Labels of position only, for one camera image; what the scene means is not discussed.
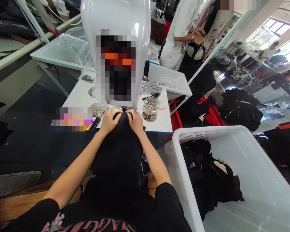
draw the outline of wrist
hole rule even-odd
[[[141,138],[143,138],[144,136],[146,136],[146,132],[145,131],[138,131],[138,132],[136,132],[135,133],[136,134],[136,136],[139,138],[139,140],[141,139]]]
[[[108,135],[107,132],[105,132],[104,130],[101,130],[101,129],[100,129],[100,130],[95,134],[94,137],[98,136],[98,137],[104,139],[107,135]]]

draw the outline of hand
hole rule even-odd
[[[119,112],[119,114],[113,120],[113,117],[117,112]],[[121,114],[122,111],[118,109],[108,109],[107,111],[105,111],[99,132],[103,133],[104,135],[108,135],[117,126]]]
[[[142,118],[141,114],[135,110],[128,110],[127,115],[129,118],[129,124],[131,126],[131,129],[134,131],[134,133],[136,135],[139,135],[142,132],[144,132],[144,130],[143,130],[143,118]]]
[[[203,44],[203,37],[201,37],[199,35],[193,35],[193,42],[195,44],[201,45],[201,44]]]
[[[201,35],[205,34],[205,31],[203,30],[202,27],[196,27],[193,33],[201,36]]]

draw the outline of red crate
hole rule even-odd
[[[205,97],[201,98],[198,101],[198,105],[202,102],[205,102],[207,99]],[[181,103],[182,101],[173,101],[170,105],[171,112]],[[205,119],[211,123],[213,126],[225,126],[225,123],[219,116],[218,110],[214,105],[210,106],[210,109],[208,110],[209,114],[205,116]],[[176,131],[178,128],[183,128],[183,125],[181,124],[181,120],[179,117],[178,111],[175,111],[174,114],[171,115],[171,123],[172,123],[172,129],[173,132]],[[169,134],[169,139],[171,140],[173,136],[173,133]]]

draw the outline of white plastic bin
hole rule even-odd
[[[192,96],[186,77],[183,73],[162,67],[156,64],[149,64],[148,80],[151,82],[160,81],[160,77],[170,77],[178,84],[177,89],[163,86],[167,90],[168,100],[174,100],[182,95]]]
[[[215,159],[226,160],[238,174],[243,202],[218,203],[202,223],[180,143],[206,139]],[[290,231],[290,186],[243,126],[182,128],[157,150],[195,232]]]

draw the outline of pink lettering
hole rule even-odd
[[[104,222],[104,219],[101,220],[100,225],[99,225],[99,228],[102,226],[103,222]],[[111,222],[111,219],[110,219],[110,218],[107,219],[107,223],[106,223],[106,225],[103,227],[103,229],[98,230],[98,232],[103,231],[103,230],[108,226],[108,224],[109,224],[110,222]]]
[[[46,232],[46,230],[48,229],[49,226],[50,226],[50,224],[49,224],[49,222],[47,222],[41,232]]]
[[[117,230],[117,226],[120,223],[120,220],[119,221],[115,221],[115,219],[112,219],[112,223],[113,223],[113,230]]]
[[[135,231],[134,229],[132,229],[132,227],[128,224],[127,226],[126,226],[126,222],[122,222],[122,229],[121,230],[129,230],[129,231]]]
[[[71,232],[78,232],[78,230],[81,228],[81,226],[84,224],[84,222],[80,222],[80,223],[77,223],[73,229],[71,230]]]
[[[85,227],[84,227],[83,229],[88,229],[88,227],[90,226],[90,224],[91,224],[92,222],[95,223],[92,232],[95,232],[96,229],[98,228],[98,225],[99,225],[99,222],[97,222],[97,221],[89,221],[89,222],[85,225]]]
[[[69,226],[68,226],[68,227],[66,227],[64,230],[57,231],[57,232],[67,232],[67,231],[68,231],[68,229],[69,229],[71,226],[73,226],[73,225],[69,225]]]

